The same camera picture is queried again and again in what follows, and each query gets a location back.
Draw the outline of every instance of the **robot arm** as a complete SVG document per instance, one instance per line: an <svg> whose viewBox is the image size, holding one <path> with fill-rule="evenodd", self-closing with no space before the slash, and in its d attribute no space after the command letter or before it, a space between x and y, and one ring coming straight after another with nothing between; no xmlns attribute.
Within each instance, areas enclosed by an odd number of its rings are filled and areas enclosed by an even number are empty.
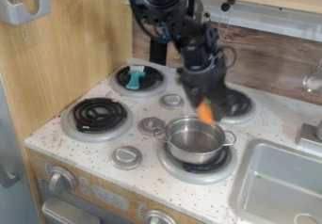
<svg viewBox="0 0 322 224"><path fill-rule="evenodd" d="M201 0L130 0L134 16L151 38L172 41L184 59L178 71L185 92L194 107L202 99L212 102L215 120L223 116L227 99L224 83L226 63L223 48L217 44L218 32Z"/></svg>

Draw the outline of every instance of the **stainless steel pot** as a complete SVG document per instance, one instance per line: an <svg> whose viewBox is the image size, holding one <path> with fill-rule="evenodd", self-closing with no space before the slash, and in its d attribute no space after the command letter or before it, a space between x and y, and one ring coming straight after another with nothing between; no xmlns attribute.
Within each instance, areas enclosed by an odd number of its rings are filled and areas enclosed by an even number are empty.
<svg viewBox="0 0 322 224"><path fill-rule="evenodd" d="M213 159L224 146L235 143L227 141L225 132L217 124L206 124L194 116L172 120L165 129L158 130L154 136L168 143L170 153L177 159L201 165Z"/></svg>

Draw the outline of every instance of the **speckled countertop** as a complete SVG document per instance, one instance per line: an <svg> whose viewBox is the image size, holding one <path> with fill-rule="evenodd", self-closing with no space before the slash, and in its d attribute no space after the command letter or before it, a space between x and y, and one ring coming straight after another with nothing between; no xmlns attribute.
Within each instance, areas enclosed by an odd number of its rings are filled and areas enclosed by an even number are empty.
<svg viewBox="0 0 322 224"><path fill-rule="evenodd" d="M150 64L133 59L132 63ZM162 94L178 93L185 96L175 82L175 70L153 65L168 77L168 88ZM303 122L317 125L322 120L322 106L308 104L267 92L237 85L230 87L248 94L256 102L257 114L252 121L240 126L221 124L225 130L237 136L235 149L238 164L247 144L255 138L267 139L296 148L295 139ZM187 100L180 110L168 111L159 105L160 96L149 100L122 97L109 86L108 78L81 99L109 97L127 104L134 113L134 125L124 136L103 144L88 144L65 136L60 126L60 115L42 126L25 140L25 145L58 160L88 171L100 178L135 191L145 197L159 201L177 211L193 216L205 223L247 223L238 218L228 206L228 198L234 175L225 182L211 185L186 184L170 176L160 165L156 150L160 143L154 137L143 136L137 129L138 123L147 117L158 117L169 121L193 114ZM143 153L142 164L133 170L123 171L110 163L111 153L121 146L131 145Z"/></svg>

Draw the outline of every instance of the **sink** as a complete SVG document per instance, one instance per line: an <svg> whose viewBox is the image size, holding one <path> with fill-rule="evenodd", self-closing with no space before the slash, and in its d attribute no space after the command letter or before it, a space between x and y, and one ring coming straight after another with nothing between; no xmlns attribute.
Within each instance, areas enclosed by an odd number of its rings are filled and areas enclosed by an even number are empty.
<svg viewBox="0 0 322 224"><path fill-rule="evenodd" d="M322 159L252 141L229 203L237 216L254 224L322 224Z"/></svg>

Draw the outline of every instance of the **orange object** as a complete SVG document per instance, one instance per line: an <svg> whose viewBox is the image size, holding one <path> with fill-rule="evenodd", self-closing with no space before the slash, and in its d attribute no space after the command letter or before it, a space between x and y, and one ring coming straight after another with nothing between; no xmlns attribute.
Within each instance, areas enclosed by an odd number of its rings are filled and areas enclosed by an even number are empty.
<svg viewBox="0 0 322 224"><path fill-rule="evenodd" d="M211 108L211 101L204 99L198 107L198 118L208 124L214 123L214 113Z"/></svg>

